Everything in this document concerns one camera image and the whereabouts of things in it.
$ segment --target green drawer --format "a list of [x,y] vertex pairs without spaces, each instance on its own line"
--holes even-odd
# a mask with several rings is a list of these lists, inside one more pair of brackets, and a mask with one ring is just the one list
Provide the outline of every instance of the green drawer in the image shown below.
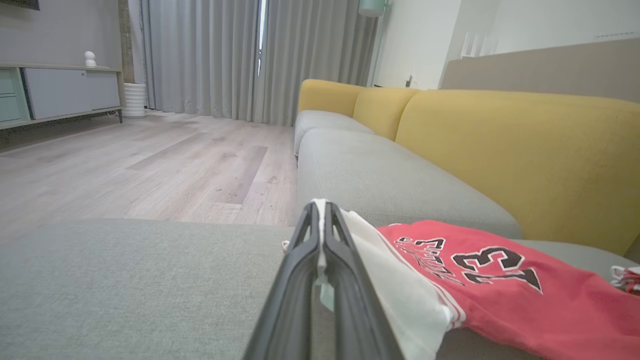
[[13,94],[13,79],[11,70],[0,70],[0,94]]
[[15,96],[0,97],[0,122],[20,119],[18,99]]

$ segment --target green lamp shade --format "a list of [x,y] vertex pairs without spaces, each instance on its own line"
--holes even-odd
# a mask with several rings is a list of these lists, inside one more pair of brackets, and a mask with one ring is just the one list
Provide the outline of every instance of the green lamp shade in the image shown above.
[[359,13],[370,17],[379,17],[385,13],[385,0],[360,0]]

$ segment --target sofa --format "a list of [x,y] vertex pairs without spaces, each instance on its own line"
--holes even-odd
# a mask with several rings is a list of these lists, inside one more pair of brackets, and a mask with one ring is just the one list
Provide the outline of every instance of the sofa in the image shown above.
[[[640,218],[635,104],[317,80],[299,104],[300,205],[327,197],[374,225],[475,227],[606,279],[612,265],[638,266],[621,256]],[[41,227],[0,246],[0,358],[239,359],[292,232],[131,219]],[[335,319],[317,294],[311,306],[312,358],[331,359]],[[445,335],[437,358],[537,359],[464,329]]]

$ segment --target floor plank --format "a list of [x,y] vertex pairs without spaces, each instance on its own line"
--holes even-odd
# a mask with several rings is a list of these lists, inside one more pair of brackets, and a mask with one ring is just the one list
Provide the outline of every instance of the floor plank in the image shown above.
[[290,127],[160,111],[52,127],[0,149],[0,243],[82,218],[297,220]]

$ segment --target gray curtain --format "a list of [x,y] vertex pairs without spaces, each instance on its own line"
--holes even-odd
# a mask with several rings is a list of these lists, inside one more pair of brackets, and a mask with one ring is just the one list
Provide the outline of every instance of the gray curtain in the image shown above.
[[251,120],[259,0],[142,0],[148,106]]
[[253,120],[291,126],[308,78],[366,85],[377,18],[358,0],[269,0]]

